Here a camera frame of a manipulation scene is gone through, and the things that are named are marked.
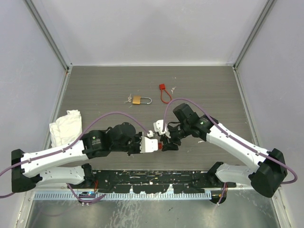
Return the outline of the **brass padlock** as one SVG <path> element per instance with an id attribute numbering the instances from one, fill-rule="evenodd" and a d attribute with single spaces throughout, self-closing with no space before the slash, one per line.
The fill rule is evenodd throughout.
<path id="1" fill-rule="evenodd" d="M 150 105 L 152 103 L 152 99 L 149 97 L 130 94 L 124 103 L 132 103 L 133 105 Z"/>

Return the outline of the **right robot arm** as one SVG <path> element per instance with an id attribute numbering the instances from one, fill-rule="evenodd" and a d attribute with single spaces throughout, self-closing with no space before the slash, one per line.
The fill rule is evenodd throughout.
<path id="1" fill-rule="evenodd" d="M 242 166 L 215 163 L 208 171 L 208 180 L 213 187 L 224 182 L 250 185 L 264 197 L 271 198 L 287 176 L 283 153 L 254 145 L 231 132 L 218 120 L 198 116 L 190 106 L 182 103 L 173 110 L 178 119 L 175 126 L 158 120 L 153 124 L 161 137 L 163 151 L 178 150 L 181 140 L 192 136 L 216 145 L 243 162 Z"/>

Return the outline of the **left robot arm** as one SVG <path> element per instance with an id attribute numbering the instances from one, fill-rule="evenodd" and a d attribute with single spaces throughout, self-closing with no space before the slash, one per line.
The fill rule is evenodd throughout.
<path id="1" fill-rule="evenodd" d="M 26 192 L 43 180 L 41 172 L 71 162 L 106 157 L 111 152 L 126 152 L 128 155 L 141 152 L 143 133 L 136 132 L 130 123 L 122 123 L 106 130 L 91 130 L 76 143 L 40 152 L 25 153 L 21 149 L 11 152 L 11 190 Z"/>

